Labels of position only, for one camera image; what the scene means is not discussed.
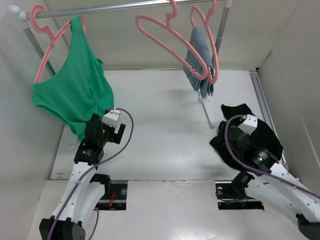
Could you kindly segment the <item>black t shirt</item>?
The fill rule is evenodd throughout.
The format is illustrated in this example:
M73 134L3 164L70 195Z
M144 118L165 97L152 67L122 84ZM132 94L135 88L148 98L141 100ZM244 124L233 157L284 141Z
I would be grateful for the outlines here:
M245 104L240 104L238 106L227 106L222 105L221 110L225 119L229 120L231 117L236 115L254 115L251 109ZM271 152L278 160L281 159L283 146L280 143L278 137L273 132L273 130L264 121L257 120L257 128L249 136L250 142L255 147L261 147L267 149ZM232 169L238 171L244 171L245 169L238 164L231 157L224 143L224 137L217 135L214 137L209 144L215 149L215 151L220 155L222 160Z

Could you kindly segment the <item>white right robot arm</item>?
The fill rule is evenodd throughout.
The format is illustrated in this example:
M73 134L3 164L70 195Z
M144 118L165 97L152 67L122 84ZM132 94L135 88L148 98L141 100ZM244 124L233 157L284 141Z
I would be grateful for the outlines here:
M231 184L238 198L251 197L290 219L309 240L320 238L320 197L307 189L281 163L283 147L263 121L221 121L210 145L239 174Z

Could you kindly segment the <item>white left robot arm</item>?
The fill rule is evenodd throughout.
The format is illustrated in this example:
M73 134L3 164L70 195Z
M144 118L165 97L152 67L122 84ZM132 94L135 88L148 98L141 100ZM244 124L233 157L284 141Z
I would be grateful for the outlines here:
M76 151L71 176L50 218L39 224L43 240L84 240L85 224L101 198L111 194L109 175L97 172L103 163L106 143L120 144L125 124L118 123L121 112L106 110L100 117L94 113L85 125L85 137Z

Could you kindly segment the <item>pink hanger with denim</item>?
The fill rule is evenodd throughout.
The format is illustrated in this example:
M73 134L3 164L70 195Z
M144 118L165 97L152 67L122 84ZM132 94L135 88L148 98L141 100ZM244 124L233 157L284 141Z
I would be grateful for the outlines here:
M209 82L211 84L215 84L218 80L219 73L220 73L220 66L219 66L219 59L218 59L218 50L216 47L216 42L213 37L213 33L210 28L210 18L214 15L217 7L217 1L213 0L211 7L207 10L207 13L204 14L203 11L198 7L193 5L191 7L190 11L190 23L193 28L196 27L196 22L194 20L194 14L197 13L203 23L203 27L205 29L205 33L207 35L207 39L209 40L209 46L211 50L209 50L209 53L211 56L209 57L210 64L212 64L212 68L209 64L207 66L209 67L208 70L208 78Z

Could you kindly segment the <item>pink hanger with tank top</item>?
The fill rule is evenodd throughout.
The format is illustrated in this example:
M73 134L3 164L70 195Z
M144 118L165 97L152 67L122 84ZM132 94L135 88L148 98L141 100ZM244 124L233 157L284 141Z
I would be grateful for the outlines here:
M51 31L51 29L46 25L44 27L40 27L37 24L36 17L39 13L42 13L45 11L45 7L42 5L36 5L34 6L29 14L29 21L34 28L34 30L40 34L46 34L50 39L50 44L44 53L41 64L39 66L39 69L37 71L36 77L35 77L35 83L39 83L41 81L43 72L45 70L45 67L47 65L47 62L49 60L50 54L53 51L53 48L57 44L58 40L62 37L62 35L65 33L65 31L72 25L71 21L68 21L62 28L59 29L59 31L54 35Z

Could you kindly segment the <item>green tank top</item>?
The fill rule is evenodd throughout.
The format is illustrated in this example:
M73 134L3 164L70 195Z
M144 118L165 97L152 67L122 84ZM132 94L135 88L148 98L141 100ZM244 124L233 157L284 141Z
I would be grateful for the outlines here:
M114 93L96 58L79 15L71 23L71 44L61 69L49 80L34 83L31 97L36 107L48 111L82 141L93 114L102 117L114 108Z

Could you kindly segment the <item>blue denim garment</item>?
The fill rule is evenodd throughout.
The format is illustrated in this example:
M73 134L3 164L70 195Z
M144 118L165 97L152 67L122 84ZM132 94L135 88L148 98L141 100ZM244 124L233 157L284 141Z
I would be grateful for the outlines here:
M209 48L207 46L205 36L202 33L201 29L198 27L194 27L191 32L189 43L194 47L194 49L198 52L200 57L206 63L207 66L210 66L211 70L213 70L212 64L212 55L210 54ZM190 66L195 69L197 73L200 75L203 74L204 70L202 65L199 63L197 58L192 54L191 51L187 51L185 61L190 64ZM204 80L199 80L195 77L185 66L182 67L186 77L189 80L193 90L195 92L200 91L202 97L212 96L214 93L214 85L209 82L208 78Z

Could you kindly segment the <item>metal clothes rack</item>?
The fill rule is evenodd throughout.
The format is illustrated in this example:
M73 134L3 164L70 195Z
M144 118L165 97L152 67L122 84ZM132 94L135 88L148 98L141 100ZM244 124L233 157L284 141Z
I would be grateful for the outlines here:
M172 20L178 15L178 4L189 4L188 0L151 0L151 1L139 1L139 2L129 2L124 4L113 4L113 5L100 5L100 6L86 6L82 8L70 8L70 9L59 9L59 10L44 10L43 12L39 13L36 17L37 19L43 18L53 18L53 17L63 17L63 16L73 16L73 15L83 15L83 14L93 14L93 13L102 13L108 11L118 11L118 10L125 10L125 9L137 9L137 8L146 8L146 7L157 7L157 6L171 6L172 11L166 13L166 21L162 22L154 17L147 16L147 15L137 15L135 18L135 23L138 30L151 39L153 42L157 43L163 49L165 49L168 53L170 53L173 57L175 57L184 67L186 67L196 78L199 80L204 80L208 77L208 66L205 64L204 60L200 57L198 52L194 49L194 47L186 41L176 30L172 28ZM223 33L225 30L226 22L228 19L229 10L232 6L233 2L231 0L225 0L223 2L223 11L221 20L219 23L219 28L217 32L216 38L213 38L216 42L216 48L219 52ZM44 53L46 52L48 46L50 45L50 38L46 34L38 33L34 30L30 22L30 12L22 11L17 5L10 5L8 10L20 24L24 34L27 36L28 40L30 41L31 45L37 52L38 56L42 59ZM172 36L174 36L179 42L187 47L187 49L192 52L192 54L196 57L198 62L203 67L203 74L199 74L188 64L181 56L179 56L176 52L174 52L170 47L165 45L163 42L159 41L149 32L144 30L141 25L140 21L145 20L151 23L154 23L161 27L162 29L166 30ZM55 75L55 71L52 65L47 62L45 69L53 76Z

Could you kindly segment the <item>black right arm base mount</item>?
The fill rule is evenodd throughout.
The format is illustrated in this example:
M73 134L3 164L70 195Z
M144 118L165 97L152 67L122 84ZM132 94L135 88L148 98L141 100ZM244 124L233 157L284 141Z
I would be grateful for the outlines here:
M218 210L265 210L264 204L235 190L231 181L215 181Z

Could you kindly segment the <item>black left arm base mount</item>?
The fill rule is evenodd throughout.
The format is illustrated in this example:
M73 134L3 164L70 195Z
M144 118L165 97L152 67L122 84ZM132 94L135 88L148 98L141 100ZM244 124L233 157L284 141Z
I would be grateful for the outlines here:
M96 208L100 211L125 211L127 208L128 181L112 180L110 192L98 201Z

